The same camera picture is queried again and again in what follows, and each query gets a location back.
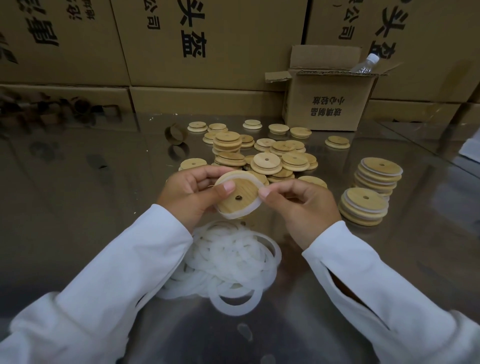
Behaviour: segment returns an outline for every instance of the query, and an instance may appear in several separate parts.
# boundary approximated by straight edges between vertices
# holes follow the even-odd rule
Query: large cardboard box
[[[375,121],[425,122],[447,127],[459,107],[460,104],[370,99],[362,118]]]
[[[0,85],[0,100],[10,110],[0,118],[5,128],[63,124],[66,127],[138,130],[129,90],[123,87]]]
[[[282,110],[285,123],[312,130],[356,130],[377,77],[395,67],[380,62],[373,73],[351,73],[360,51],[294,46],[288,71],[265,74],[266,82],[288,82]]]
[[[277,119],[284,97],[283,92],[165,87],[130,87],[130,93],[140,130],[161,134],[168,126],[164,123],[171,125],[182,115],[196,115],[206,123],[231,116]]]
[[[372,98],[466,102],[480,80],[480,2],[313,0],[306,44],[362,47],[402,62]]]
[[[129,85],[110,1],[1,1],[0,82]]]
[[[307,0],[112,0],[133,86],[281,90]]]

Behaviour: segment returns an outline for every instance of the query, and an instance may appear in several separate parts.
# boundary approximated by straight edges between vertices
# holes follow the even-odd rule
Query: person's right hand
[[[258,191],[260,199],[285,219],[288,232],[303,250],[342,218],[332,193],[313,183],[291,179]],[[296,197],[302,204],[285,198]]]

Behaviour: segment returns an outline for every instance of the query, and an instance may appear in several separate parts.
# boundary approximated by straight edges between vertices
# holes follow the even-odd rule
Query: plastic bottle
[[[357,64],[355,67],[353,67],[350,70],[350,72],[352,72],[352,73],[370,73],[370,72],[372,72],[372,69],[377,64],[379,59],[380,59],[380,57],[378,57],[376,54],[370,53],[365,61]]]

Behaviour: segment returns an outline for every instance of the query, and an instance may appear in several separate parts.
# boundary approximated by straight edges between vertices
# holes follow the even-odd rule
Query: person
[[[203,213],[235,190],[214,187],[228,167],[183,170],[153,204],[60,293],[47,293],[11,322],[1,363],[114,363],[139,310],[192,244]],[[382,363],[479,363],[480,327],[446,312],[381,261],[342,221],[327,189],[300,180],[259,190],[282,215],[315,276]],[[287,197],[293,196],[302,203]]]

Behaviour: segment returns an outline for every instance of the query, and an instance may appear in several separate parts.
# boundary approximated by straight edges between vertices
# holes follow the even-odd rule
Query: white sleeve
[[[138,311],[192,243],[186,228],[152,205],[60,293],[20,312],[0,343],[0,363],[114,363]]]
[[[396,273],[343,221],[303,252],[341,313],[372,343],[381,363],[478,363],[480,327],[447,312]],[[329,269],[367,307],[345,296]]]

